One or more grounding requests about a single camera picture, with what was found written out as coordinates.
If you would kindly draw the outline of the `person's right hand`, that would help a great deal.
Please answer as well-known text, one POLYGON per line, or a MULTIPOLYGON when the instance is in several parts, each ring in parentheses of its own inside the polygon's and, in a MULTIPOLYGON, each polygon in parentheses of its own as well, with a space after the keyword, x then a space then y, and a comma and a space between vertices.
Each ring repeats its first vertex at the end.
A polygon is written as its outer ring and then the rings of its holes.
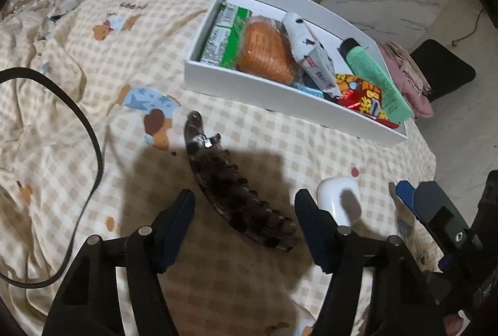
POLYGON ((464 320, 458 313, 455 313, 444 317, 443 323, 447 336, 457 336, 463 328, 464 320))

